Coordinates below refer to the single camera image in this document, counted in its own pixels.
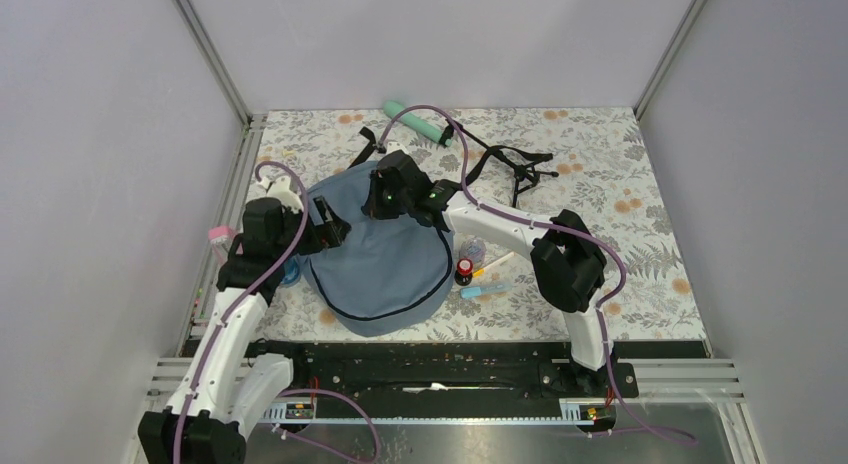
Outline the blue grey backpack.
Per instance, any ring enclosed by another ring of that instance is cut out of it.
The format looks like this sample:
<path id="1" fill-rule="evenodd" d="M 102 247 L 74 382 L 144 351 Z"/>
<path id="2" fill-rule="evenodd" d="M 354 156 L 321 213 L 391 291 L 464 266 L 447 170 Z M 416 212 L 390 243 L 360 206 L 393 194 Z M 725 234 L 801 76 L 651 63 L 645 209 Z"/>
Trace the blue grey backpack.
<path id="1" fill-rule="evenodd" d="M 377 166 L 363 151 L 341 173 L 308 190 L 351 229 L 337 247 L 296 261 L 302 276 L 350 332 L 375 337 L 430 318 L 453 286 L 454 235 L 409 216 L 375 220 L 361 208 Z"/>

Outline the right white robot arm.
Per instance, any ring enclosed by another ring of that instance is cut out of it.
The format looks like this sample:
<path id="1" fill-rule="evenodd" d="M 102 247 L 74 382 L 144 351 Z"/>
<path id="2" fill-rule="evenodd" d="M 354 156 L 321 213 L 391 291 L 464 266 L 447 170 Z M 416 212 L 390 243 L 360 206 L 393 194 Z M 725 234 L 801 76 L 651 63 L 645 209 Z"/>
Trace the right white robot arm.
<path id="1" fill-rule="evenodd" d="M 576 213 L 534 215 L 487 204 L 464 182 L 430 179 L 402 150 L 379 160 L 369 179 L 366 216 L 407 215 L 422 226 L 479 237 L 528 260 L 540 295 L 564 314 L 577 389 L 597 396 L 612 384 L 611 350 L 593 301 L 604 285 L 607 260 Z"/>

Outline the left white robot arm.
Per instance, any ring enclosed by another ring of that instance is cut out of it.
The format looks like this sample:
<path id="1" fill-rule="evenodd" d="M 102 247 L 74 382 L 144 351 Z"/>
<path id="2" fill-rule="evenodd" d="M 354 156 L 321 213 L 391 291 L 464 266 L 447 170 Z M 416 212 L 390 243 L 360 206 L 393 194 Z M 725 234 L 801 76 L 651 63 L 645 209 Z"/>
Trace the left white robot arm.
<path id="1" fill-rule="evenodd" d="M 279 392 L 296 395 L 310 369 L 293 357 L 257 359 L 237 378 L 255 328 L 297 256 L 340 246 L 351 229 L 322 196 L 294 193 L 249 201 L 218 271 L 207 330 L 163 410 L 147 411 L 138 437 L 150 463 L 242 463 L 247 441 Z"/>

